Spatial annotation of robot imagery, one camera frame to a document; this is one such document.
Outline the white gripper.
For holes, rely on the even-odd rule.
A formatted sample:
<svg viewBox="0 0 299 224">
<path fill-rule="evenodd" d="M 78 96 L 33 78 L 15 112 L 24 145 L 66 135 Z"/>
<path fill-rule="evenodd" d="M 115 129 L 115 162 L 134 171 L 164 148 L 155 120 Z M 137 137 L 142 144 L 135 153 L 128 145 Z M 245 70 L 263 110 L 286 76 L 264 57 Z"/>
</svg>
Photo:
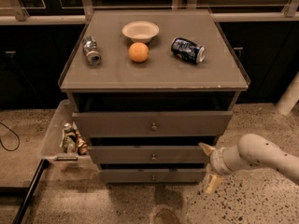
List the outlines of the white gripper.
<svg viewBox="0 0 299 224">
<path fill-rule="evenodd" d="M 207 156 L 210 156 L 210 165 L 212 170 L 216 173 L 206 174 L 206 189 L 207 194 L 213 193 L 223 180 L 223 175 L 230 175 L 233 171 L 228 168 L 224 162 L 224 147 L 216 149 L 205 143 L 200 143 L 199 146 Z"/>
</svg>

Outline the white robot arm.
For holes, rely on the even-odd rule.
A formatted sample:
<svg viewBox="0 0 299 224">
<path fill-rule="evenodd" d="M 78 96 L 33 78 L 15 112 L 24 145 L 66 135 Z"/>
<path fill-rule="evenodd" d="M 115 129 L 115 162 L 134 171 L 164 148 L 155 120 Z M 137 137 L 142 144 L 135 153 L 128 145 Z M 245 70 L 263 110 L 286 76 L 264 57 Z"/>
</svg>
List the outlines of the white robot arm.
<svg viewBox="0 0 299 224">
<path fill-rule="evenodd" d="M 232 147 L 216 148 L 204 143 L 199 146 L 209 157 L 204 178 L 206 194 L 213 193 L 227 175 L 240 170 L 272 168 L 299 184 L 299 158 L 258 134 L 245 134 Z"/>
</svg>

